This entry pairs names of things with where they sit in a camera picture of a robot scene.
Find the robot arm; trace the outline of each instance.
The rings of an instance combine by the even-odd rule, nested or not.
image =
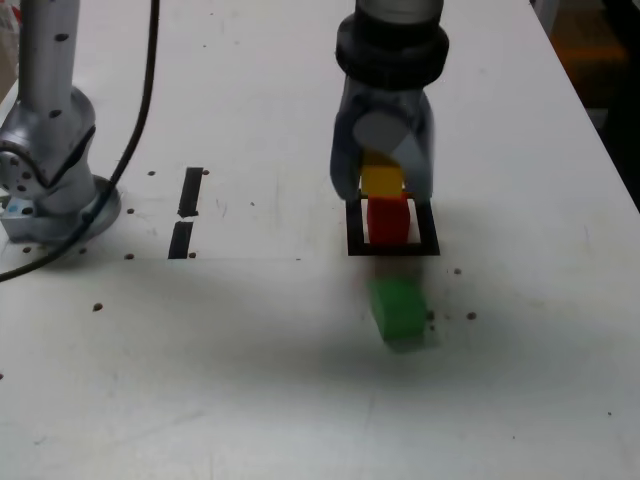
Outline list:
[[[18,99],[0,128],[0,185],[11,200],[0,221],[14,242],[56,244],[107,187],[87,163],[93,106],[71,83],[80,0],[22,0],[20,7]],[[112,197],[89,235],[117,217]]]
[[[347,78],[331,177],[342,199],[358,199],[363,168],[382,156],[401,168],[416,203],[430,200],[433,116],[423,89],[442,73],[449,49],[442,7],[443,0],[358,0],[340,26],[336,58]]]

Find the stacked blocks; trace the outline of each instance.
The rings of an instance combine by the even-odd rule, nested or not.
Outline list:
[[[385,155],[366,150],[362,192],[368,196],[367,226],[372,245],[403,245],[409,240],[411,215],[402,187],[402,169]]]
[[[369,243],[400,246],[409,241],[408,196],[403,193],[402,169],[373,151],[362,158],[362,192],[368,197]],[[375,279],[369,285],[371,310],[385,342],[412,339],[424,334],[427,305],[415,281]]]

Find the table surface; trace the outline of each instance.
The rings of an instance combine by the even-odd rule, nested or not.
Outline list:
[[[106,176],[135,122],[147,3],[83,2],[75,81]],[[437,341],[398,354],[328,176],[352,9],[163,1],[121,185],[135,213],[0,286],[0,477],[640,476],[640,220],[533,10],[446,2],[450,58],[427,89],[442,255],[421,264]],[[197,258],[168,261],[186,167],[211,172]],[[2,243],[3,270],[42,254]]]

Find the green block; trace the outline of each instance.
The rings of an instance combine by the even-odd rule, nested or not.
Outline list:
[[[422,336],[427,303],[409,280],[374,280],[369,285],[371,310],[385,342]]]

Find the red block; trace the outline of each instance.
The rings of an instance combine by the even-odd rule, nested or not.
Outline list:
[[[399,198],[369,197],[367,226],[371,245],[405,245],[409,241],[410,224],[406,195]]]

